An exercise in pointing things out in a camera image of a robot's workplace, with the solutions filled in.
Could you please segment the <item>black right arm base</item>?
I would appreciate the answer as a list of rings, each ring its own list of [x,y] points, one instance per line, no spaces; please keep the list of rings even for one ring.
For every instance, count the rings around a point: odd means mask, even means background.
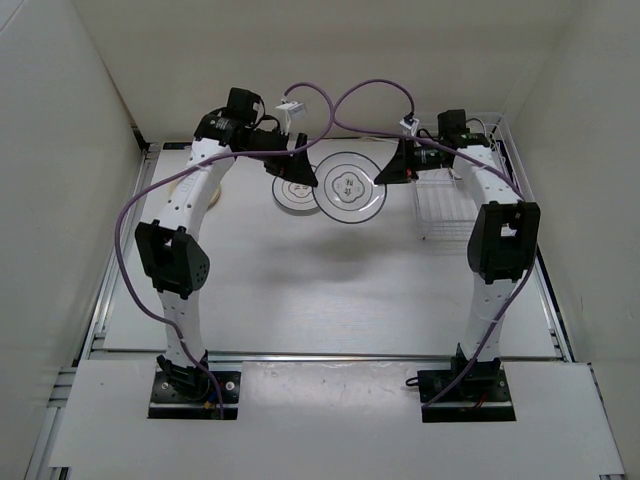
[[[422,422],[514,422],[515,408],[501,360],[476,361],[456,383],[467,364],[459,351],[451,358],[448,369],[419,370],[405,380],[406,387],[418,389]]]

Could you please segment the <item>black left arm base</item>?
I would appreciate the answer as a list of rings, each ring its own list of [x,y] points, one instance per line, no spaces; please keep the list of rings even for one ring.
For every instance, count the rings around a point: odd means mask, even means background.
[[[162,420],[238,418],[242,372],[156,367],[147,417]]]

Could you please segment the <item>white blue-rimmed plate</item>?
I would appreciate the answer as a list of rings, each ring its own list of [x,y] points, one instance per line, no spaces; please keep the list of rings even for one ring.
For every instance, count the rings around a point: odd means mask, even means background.
[[[318,186],[313,197],[319,209],[342,224],[362,224],[382,210],[387,187],[374,180],[381,169],[367,156],[340,151],[324,158],[316,167]]]
[[[275,178],[271,192],[276,206],[287,214],[310,216],[320,211],[310,186]]]

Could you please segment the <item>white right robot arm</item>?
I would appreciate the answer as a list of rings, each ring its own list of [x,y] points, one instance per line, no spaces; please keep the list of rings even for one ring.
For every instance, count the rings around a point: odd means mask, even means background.
[[[468,127],[464,110],[447,110],[438,115],[437,122],[435,139],[402,134],[375,182],[406,184],[417,181],[421,172],[451,169],[476,206],[467,244],[474,292],[449,375],[452,393],[470,400],[497,381],[504,317],[530,275],[541,211],[501,170],[489,137]]]

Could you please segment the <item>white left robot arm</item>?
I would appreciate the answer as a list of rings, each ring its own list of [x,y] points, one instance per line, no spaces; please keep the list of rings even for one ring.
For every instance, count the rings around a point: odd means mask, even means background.
[[[288,153],[287,133],[280,127],[260,129],[268,117],[258,94],[232,88],[226,105],[205,115],[195,130],[191,173],[176,181],[159,215],[135,230],[143,270],[158,293],[166,328],[167,349],[157,362],[166,382],[190,401],[208,401],[220,388],[208,366],[199,319],[199,291],[210,260],[198,238],[215,190],[244,152],[261,160],[275,177],[309,187],[318,184],[306,152]]]

